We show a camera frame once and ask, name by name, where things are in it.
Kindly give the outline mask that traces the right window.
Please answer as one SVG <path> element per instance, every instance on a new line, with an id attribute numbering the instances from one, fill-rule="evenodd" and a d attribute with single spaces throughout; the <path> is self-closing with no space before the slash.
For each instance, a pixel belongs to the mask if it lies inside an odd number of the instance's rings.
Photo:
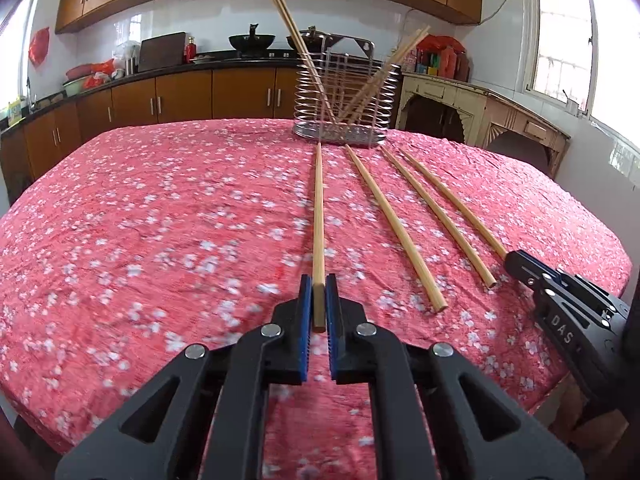
<path id="1" fill-rule="evenodd" d="M 639 145 L 639 3 L 532 0 L 527 89 Z"/>

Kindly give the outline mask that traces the dark wok with steel lid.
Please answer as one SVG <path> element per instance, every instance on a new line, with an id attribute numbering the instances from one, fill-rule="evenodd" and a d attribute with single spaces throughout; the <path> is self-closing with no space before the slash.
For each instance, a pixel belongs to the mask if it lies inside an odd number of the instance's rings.
<path id="1" fill-rule="evenodd" d="M 322 53 L 330 46 L 332 39 L 330 34 L 320 32 L 316 26 L 309 26 L 305 30 L 301 30 L 299 35 L 306 44 L 309 53 Z"/>

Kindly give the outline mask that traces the black wok with lid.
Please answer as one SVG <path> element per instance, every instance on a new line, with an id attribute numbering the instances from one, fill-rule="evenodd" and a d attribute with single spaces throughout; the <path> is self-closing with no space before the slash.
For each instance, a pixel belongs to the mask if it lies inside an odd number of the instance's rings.
<path id="1" fill-rule="evenodd" d="M 257 29 L 257 24 L 250 24 L 246 34 L 229 36 L 229 44 L 242 55 L 262 55 L 271 47 L 276 36 L 258 34 Z"/>

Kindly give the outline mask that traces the red bottle on counter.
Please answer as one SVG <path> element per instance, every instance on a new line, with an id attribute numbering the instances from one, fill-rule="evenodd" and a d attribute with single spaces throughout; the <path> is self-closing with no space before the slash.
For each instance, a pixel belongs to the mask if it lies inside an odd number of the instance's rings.
<path id="1" fill-rule="evenodd" d="M 187 63 L 190 63 L 193 60 L 196 52 L 198 52 L 198 47 L 194 42 L 194 38 L 190 36 L 186 42 L 186 46 L 184 47 L 184 59 Z"/>

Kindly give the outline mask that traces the yellow detergent bottle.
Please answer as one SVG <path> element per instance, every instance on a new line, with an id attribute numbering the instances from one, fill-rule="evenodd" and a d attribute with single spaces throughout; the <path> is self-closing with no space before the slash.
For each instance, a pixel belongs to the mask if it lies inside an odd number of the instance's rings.
<path id="1" fill-rule="evenodd" d="M 13 126 L 23 119 L 21 100 L 16 100 L 8 105 L 6 119 L 9 126 Z"/>

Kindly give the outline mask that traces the left window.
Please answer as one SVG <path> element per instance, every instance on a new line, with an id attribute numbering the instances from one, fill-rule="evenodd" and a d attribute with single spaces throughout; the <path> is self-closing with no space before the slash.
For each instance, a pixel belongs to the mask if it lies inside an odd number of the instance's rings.
<path id="1" fill-rule="evenodd" d="M 1 32 L 1 118 L 26 92 L 28 44 L 38 0 L 22 0 Z"/>

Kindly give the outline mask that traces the red basin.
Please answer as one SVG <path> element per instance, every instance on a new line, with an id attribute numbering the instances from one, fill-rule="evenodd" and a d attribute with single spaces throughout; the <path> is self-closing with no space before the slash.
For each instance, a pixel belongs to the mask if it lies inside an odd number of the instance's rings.
<path id="1" fill-rule="evenodd" d="M 68 81 L 72 81 L 82 77 L 88 77 L 93 74 L 93 66 L 91 64 L 80 64 L 70 68 L 65 76 Z"/>

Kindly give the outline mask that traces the pink floral tablecloth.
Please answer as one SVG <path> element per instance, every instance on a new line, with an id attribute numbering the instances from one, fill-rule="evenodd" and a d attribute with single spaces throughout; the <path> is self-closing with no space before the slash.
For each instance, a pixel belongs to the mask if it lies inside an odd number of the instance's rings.
<path id="1" fill-rule="evenodd" d="M 64 158 L 2 217 L 1 389 L 61 460 L 184 348 L 235 344 L 296 298 L 302 276 L 312 287 L 316 148 L 288 120 L 120 128 Z M 494 288 L 382 148 L 442 207 Z M 506 253 L 618 297 L 631 274 L 623 244 L 524 162 L 392 130 L 378 148 L 352 149 L 447 300 L 435 312 L 346 146 L 322 148 L 324 274 L 340 297 L 406 344 L 448 342 L 530 415 L 567 372 L 533 292 L 401 148 Z M 379 479 L 369 388 L 333 380 L 328 329 L 313 320 L 314 295 L 307 378 L 269 390 L 259 479 Z"/>

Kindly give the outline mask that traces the green white basin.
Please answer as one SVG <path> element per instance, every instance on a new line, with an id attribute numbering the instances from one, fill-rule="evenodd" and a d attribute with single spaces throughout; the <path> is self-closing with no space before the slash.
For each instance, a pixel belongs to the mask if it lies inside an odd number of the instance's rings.
<path id="1" fill-rule="evenodd" d="M 62 88 L 68 98 L 77 96 L 79 93 L 87 91 L 89 89 L 89 81 L 92 79 L 91 75 L 83 76 L 74 80 L 64 82 Z"/>

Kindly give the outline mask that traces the red plastic bag on wall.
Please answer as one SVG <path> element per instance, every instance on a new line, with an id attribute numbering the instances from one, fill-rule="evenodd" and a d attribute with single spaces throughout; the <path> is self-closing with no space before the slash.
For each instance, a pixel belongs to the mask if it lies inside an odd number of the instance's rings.
<path id="1" fill-rule="evenodd" d="M 32 66 L 39 67 L 46 59 L 50 44 L 50 28 L 43 27 L 32 36 L 28 48 L 28 58 Z"/>

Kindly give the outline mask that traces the red bag over bottles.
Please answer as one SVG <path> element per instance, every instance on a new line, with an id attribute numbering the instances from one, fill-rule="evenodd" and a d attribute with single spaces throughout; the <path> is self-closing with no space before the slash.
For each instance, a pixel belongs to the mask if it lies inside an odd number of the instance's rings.
<path id="1" fill-rule="evenodd" d="M 466 52 L 463 44 L 451 36 L 428 35 L 418 43 L 418 49 L 428 53 L 439 53 L 446 48 L 451 48 L 455 54 Z"/>

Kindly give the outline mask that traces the red sauce bottle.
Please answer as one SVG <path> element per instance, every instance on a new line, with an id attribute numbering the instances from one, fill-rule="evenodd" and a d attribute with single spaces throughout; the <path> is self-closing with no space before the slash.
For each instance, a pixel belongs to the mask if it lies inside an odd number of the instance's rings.
<path id="1" fill-rule="evenodd" d="M 457 53 L 453 47 L 446 47 L 440 51 L 438 76 L 454 79 L 457 69 Z"/>

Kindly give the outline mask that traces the cream wooden side table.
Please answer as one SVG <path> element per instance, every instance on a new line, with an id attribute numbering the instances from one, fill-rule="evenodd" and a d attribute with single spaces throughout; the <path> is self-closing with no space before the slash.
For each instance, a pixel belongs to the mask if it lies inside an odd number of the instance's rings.
<path id="1" fill-rule="evenodd" d="M 409 101 L 417 96 L 453 108 L 461 120 L 464 142 L 468 145 L 488 148 L 500 134 L 511 131 L 548 148 L 546 173 L 551 179 L 556 177 L 570 136 L 529 108 L 476 84 L 403 73 L 396 129 L 405 130 Z"/>

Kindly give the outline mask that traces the lower wooden kitchen cabinets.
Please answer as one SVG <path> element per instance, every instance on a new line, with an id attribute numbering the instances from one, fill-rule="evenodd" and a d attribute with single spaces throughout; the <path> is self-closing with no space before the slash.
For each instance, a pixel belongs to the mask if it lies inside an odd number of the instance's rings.
<path id="1" fill-rule="evenodd" d="M 297 70 L 274 63 L 185 70 L 91 91 L 1 133 L 2 196 L 14 204 L 35 180 L 115 128 L 212 118 L 294 116 Z"/>

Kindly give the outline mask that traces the dark wooden cutting board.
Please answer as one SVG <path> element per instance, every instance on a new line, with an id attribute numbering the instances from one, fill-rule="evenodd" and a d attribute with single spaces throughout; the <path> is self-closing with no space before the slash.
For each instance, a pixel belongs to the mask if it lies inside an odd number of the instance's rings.
<path id="1" fill-rule="evenodd" d="M 185 45 L 185 32 L 174 32 L 143 40 L 140 47 L 138 72 L 162 70 L 181 65 Z"/>

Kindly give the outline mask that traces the window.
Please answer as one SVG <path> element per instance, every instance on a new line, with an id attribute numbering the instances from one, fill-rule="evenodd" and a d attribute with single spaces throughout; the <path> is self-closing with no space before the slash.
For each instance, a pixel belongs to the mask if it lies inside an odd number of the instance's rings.
<path id="1" fill-rule="evenodd" d="M 532 0 L 527 89 L 639 145 L 639 3 Z"/>
<path id="2" fill-rule="evenodd" d="M 22 0 L 1 32 L 1 118 L 26 92 L 28 44 L 38 0 Z"/>

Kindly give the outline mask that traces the gas stove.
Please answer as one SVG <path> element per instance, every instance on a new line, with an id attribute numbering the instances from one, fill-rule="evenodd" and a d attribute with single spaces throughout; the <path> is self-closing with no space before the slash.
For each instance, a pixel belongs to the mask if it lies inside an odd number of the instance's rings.
<path id="1" fill-rule="evenodd" d="M 243 60 L 293 62 L 299 59 L 298 53 L 291 49 L 268 49 L 258 53 L 242 53 L 238 50 L 227 50 L 216 52 L 215 56 L 221 61 Z"/>

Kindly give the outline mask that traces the plate with food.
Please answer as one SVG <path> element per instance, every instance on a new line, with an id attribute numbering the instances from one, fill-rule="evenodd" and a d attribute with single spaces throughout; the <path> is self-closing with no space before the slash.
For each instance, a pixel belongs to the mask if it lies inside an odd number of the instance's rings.
<path id="1" fill-rule="evenodd" d="M 199 55 L 196 56 L 195 58 L 192 58 L 191 63 L 192 64 L 207 64 L 207 63 L 213 63 L 216 61 L 216 58 L 214 58 L 213 56 L 210 55 Z"/>

